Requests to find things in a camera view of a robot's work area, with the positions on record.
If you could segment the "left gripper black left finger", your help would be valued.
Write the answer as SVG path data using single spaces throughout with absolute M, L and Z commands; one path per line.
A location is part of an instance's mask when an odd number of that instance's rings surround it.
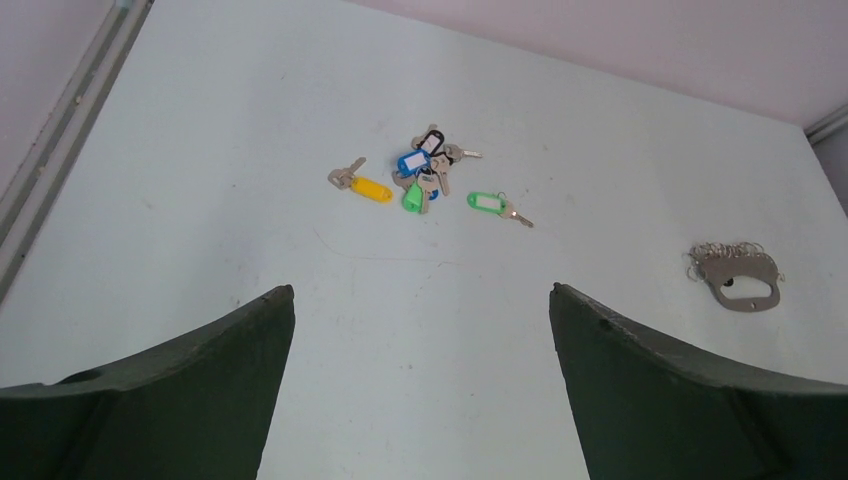
M 1 392 L 5 479 L 253 479 L 295 330 L 278 286 L 62 381 Z

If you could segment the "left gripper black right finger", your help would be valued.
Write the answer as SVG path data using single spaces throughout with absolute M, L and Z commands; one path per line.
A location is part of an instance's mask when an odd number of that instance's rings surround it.
M 765 370 L 566 284 L 549 318 L 593 479 L 843 479 L 844 385 Z

